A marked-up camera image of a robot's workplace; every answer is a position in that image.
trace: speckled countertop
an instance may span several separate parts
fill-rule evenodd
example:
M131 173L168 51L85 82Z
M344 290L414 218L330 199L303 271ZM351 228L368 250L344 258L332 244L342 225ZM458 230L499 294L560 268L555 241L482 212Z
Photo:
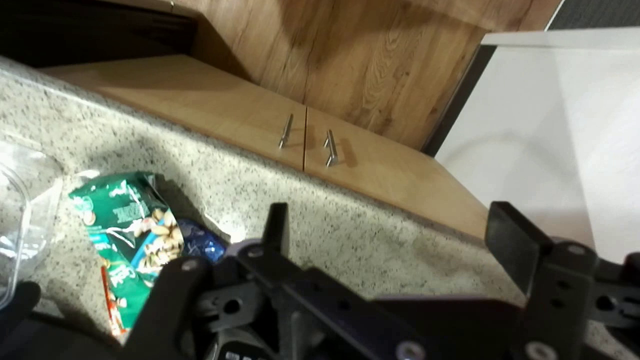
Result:
M232 240L260 235L267 205L288 201L291 259L325 269L365 297L522 301L477 241L1 57L0 137L55 158L65 171L63 194L85 170L163 173ZM65 199L29 277L63 313L105 329L97 258Z

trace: blue component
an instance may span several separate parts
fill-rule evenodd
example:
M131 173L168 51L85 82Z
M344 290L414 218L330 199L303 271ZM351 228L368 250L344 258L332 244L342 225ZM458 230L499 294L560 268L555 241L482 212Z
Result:
M177 225L183 235L187 256L201 256L210 263L222 261L226 254L222 237L191 219L177 219Z

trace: white wall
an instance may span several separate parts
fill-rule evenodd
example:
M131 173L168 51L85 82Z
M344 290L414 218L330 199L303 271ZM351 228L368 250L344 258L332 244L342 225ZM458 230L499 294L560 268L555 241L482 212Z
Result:
M621 259L640 250L640 32L520 35L484 39L501 46L435 159L484 204Z

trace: clear plastic wrapper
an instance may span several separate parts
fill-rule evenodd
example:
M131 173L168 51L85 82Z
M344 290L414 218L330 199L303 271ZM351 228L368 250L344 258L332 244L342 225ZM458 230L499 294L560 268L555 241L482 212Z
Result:
M0 308L52 237L62 168L44 152L0 139Z

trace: black mechanical part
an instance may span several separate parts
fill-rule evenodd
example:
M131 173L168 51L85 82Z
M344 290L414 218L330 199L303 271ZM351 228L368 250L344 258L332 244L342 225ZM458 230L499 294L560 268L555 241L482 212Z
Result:
M583 343L589 317L637 351L640 256L618 265L582 244L554 244L506 201L490 207L488 248L528 294L523 308L497 300L365 301L281 256L285 218L285 204L274 204L264 240L214 268L200 258L170 261L120 350L27 313L39 291L19 284L24 305L0 312L0 355L604 360Z
M554 244L508 201L491 204L485 244L528 294L512 337L515 355L523 358L525 343L537 342L558 358L598 358L595 350L582 343L586 320L605 323L621 343L640 354L640 254L629 254L618 265L582 244Z

